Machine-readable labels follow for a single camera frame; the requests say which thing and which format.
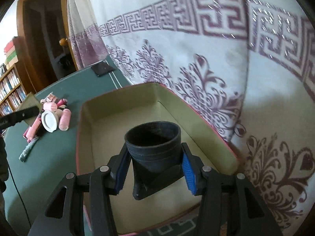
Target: white wall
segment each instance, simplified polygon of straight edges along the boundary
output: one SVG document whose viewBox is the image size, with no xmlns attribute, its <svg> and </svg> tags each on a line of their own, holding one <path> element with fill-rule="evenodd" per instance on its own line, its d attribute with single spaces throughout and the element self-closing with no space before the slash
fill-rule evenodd
<svg viewBox="0 0 315 236">
<path fill-rule="evenodd" d="M 10 40 L 12 40 L 14 36 L 18 35 L 16 25 L 17 1 L 18 0 L 15 0 L 13 2 L 0 22 L 0 64 L 2 64 L 6 58 L 3 52 L 4 47 L 8 42 L 10 42 Z"/>
</svg>

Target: wooden door frame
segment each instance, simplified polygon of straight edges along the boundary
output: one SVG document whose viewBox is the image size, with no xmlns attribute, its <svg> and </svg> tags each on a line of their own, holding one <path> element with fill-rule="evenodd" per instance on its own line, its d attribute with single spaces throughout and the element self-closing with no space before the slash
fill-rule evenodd
<svg viewBox="0 0 315 236">
<path fill-rule="evenodd" d="M 18 37 L 20 39 L 21 43 L 21 51 L 19 54 L 19 57 L 23 60 L 23 63 L 25 65 L 26 71 L 29 75 L 29 78 L 33 84 L 33 87 L 36 92 L 42 90 L 45 88 L 45 85 L 43 85 L 40 75 L 37 74 L 33 64 L 32 64 L 32 59 L 30 57 L 30 49 L 28 48 L 28 45 L 26 44 L 26 37 L 25 37 L 25 27 L 23 22 L 25 22 L 25 14 L 24 14 L 24 3 L 27 0 L 18 0 L 17 2 L 17 8 L 16 8 L 16 24 L 17 24 L 17 31 L 18 31 Z M 70 40 L 69 40 L 69 28 L 68 28 L 68 15 L 67 15 L 67 0 L 61 0 L 61 10 L 62 10 L 62 18 L 63 18 L 63 23 L 65 27 L 65 33 L 66 33 L 66 38 L 68 40 L 69 44 L 69 50 L 71 52 L 71 56 L 74 62 L 74 65 L 76 67 L 76 70 L 78 70 L 76 61 L 73 56 L 73 51 L 71 49 L 70 45 Z"/>
</svg>

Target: white plastic lid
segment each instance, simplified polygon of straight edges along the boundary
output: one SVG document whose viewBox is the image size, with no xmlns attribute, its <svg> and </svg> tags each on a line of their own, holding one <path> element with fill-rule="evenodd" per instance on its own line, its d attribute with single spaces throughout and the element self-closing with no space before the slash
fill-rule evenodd
<svg viewBox="0 0 315 236">
<path fill-rule="evenodd" d="M 54 132 L 58 126 L 58 116 L 52 111 L 45 110 L 42 114 L 42 124 L 48 132 Z"/>
</svg>

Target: shelf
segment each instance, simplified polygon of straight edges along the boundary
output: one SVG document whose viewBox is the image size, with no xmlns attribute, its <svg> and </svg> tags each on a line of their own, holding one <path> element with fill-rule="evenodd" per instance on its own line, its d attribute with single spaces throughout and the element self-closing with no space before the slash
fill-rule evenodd
<svg viewBox="0 0 315 236">
<path fill-rule="evenodd" d="M 1 75 L 0 82 L 2 82 L 5 77 L 7 77 L 7 75 L 12 71 L 13 68 L 14 68 L 14 65 L 11 66 L 3 75 Z"/>
<path fill-rule="evenodd" d="M 18 88 L 21 86 L 21 83 L 19 82 L 18 85 L 16 85 L 5 97 L 3 100 L 0 102 L 0 106 L 3 104 L 4 101 L 7 100 L 7 98 Z"/>
</svg>

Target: table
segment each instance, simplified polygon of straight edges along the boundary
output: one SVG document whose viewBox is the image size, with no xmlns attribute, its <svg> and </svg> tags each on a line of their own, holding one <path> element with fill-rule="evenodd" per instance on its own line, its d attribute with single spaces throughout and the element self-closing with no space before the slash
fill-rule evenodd
<svg viewBox="0 0 315 236">
<path fill-rule="evenodd" d="M 109 57 L 107 61 L 117 68 Z M 114 71 L 114 74 L 122 87 L 130 85 L 119 70 Z M 32 223 L 64 175 L 76 172 L 76 136 L 82 103 L 117 87 L 120 86 L 112 73 L 97 77 L 88 67 L 37 93 L 38 100 L 52 91 L 57 97 L 68 99 L 68 108 L 72 112 L 70 128 L 68 131 L 47 132 L 37 141 L 25 163 L 19 160 L 19 156 L 27 145 L 22 137 L 27 124 L 22 122 L 7 129 L 4 138 L 7 160 Z M 7 220 L 18 234 L 27 235 L 29 224 L 11 176 L 6 185 L 4 198 Z M 91 235 L 86 221 L 84 228 L 85 235 Z"/>
</svg>

